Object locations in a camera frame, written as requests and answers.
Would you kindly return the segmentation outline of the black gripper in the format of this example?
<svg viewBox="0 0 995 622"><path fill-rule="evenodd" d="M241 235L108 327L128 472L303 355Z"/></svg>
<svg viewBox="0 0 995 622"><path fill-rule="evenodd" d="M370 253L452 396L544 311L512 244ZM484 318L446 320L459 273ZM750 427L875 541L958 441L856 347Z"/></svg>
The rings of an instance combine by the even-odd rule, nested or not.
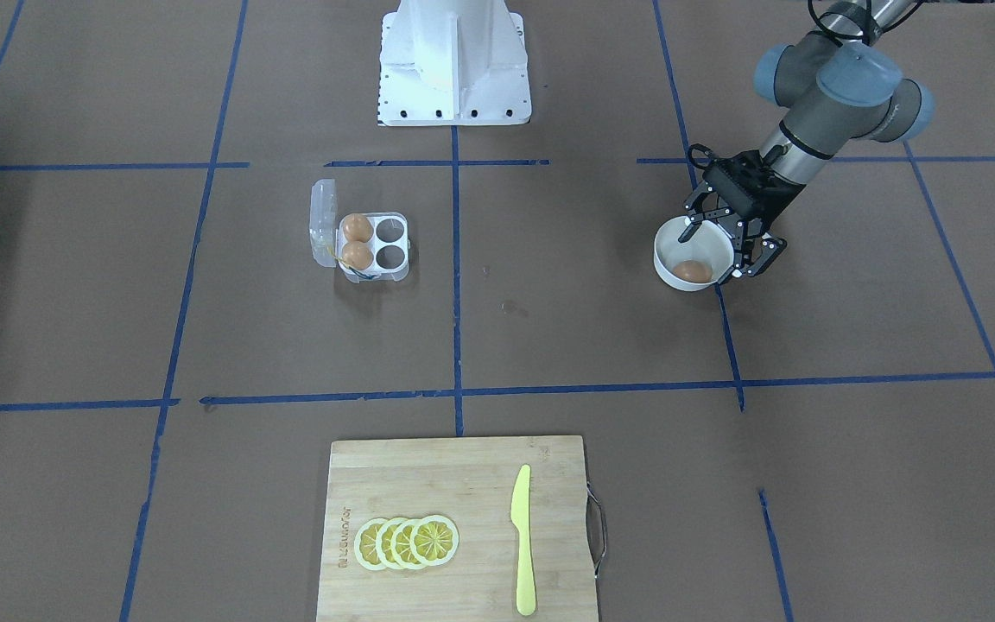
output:
<svg viewBox="0 0 995 622"><path fill-rule="evenodd" d="M703 144L688 147L688 162L703 172L701 184L684 200L686 224L679 243L686 244L704 223L734 218L729 230L732 262L729 278L761 276L787 248L769 232L805 186L786 181L756 149L725 158Z"/></svg>

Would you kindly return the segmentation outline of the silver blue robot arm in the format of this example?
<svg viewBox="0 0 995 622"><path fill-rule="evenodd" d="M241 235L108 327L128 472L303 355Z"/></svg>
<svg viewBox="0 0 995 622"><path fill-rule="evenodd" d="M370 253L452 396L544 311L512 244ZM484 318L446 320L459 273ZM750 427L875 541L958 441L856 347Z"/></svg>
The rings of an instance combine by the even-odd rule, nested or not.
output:
<svg viewBox="0 0 995 622"><path fill-rule="evenodd" d="M687 159L702 176L684 214L662 231L655 266L669 286L699 291L761 276L786 248L771 225L851 141L908 141L928 126L935 96L904 78L877 43L920 8L917 1L809 5L813 27L794 46L770 48L753 85L786 115L758 149L719 156L703 144Z"/></svg>

